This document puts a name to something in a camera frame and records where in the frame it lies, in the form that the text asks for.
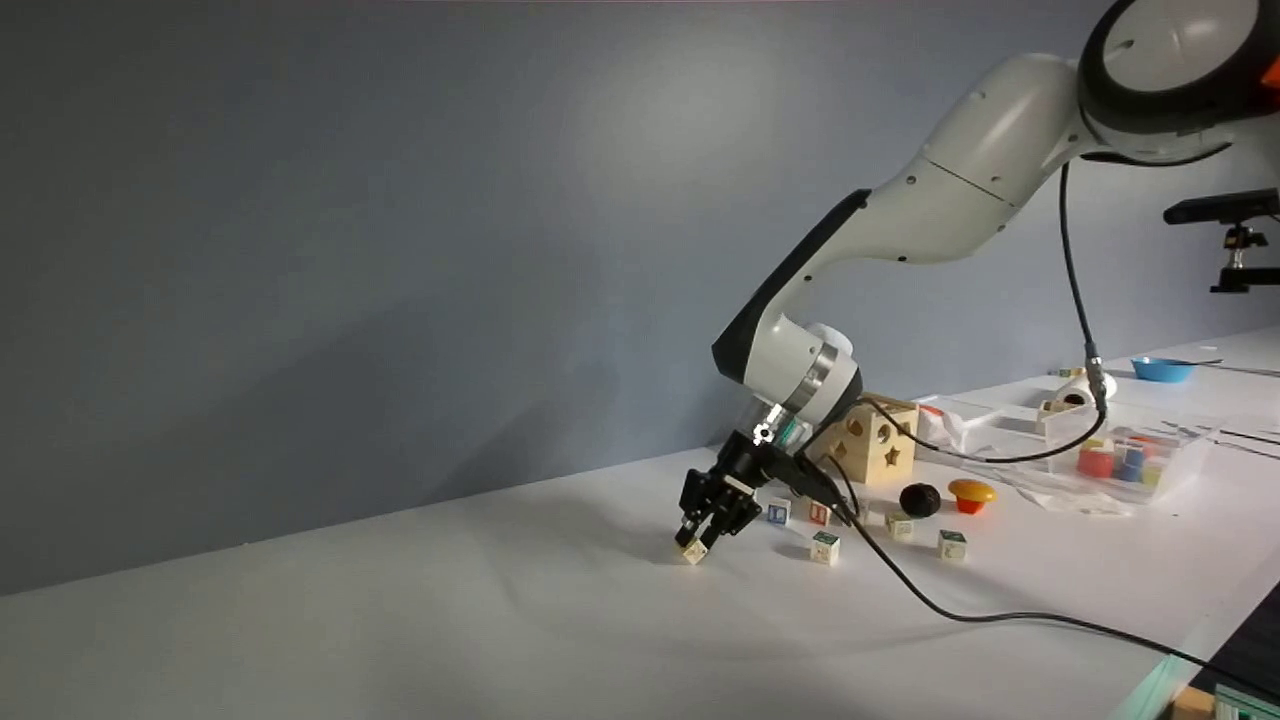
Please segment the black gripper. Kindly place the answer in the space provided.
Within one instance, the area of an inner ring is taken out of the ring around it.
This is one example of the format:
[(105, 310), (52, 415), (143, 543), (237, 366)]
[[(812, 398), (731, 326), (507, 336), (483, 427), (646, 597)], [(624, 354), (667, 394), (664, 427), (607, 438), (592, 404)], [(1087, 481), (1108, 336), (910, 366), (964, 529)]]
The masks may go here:
[(709, 467), (690, 467), (680, 489), (677, 547), (715, 547), (761, 515), (756, 490), (774, 476), (779, 452), (731, 433)]

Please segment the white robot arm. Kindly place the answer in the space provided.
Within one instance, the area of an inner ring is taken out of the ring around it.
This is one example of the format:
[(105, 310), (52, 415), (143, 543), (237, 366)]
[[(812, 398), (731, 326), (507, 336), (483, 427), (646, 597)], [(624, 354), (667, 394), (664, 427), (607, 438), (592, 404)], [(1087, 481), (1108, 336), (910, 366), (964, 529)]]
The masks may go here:
[(756, 489), (812, 476), (790, 427), (823, 433), (859, 394), (850, 342), (783, 302), (833, 259), (961, 259), (1076, 155), (1177, 167), (1224, 150), (1276, 110), (1276, 0), (1116, 0), (1076, 59), (997, 62), (878, 189), (845, 197), (715, 336), (715, 366), (765, 415), (687, 470), (677, 547), (701, 559), (761, 515)]

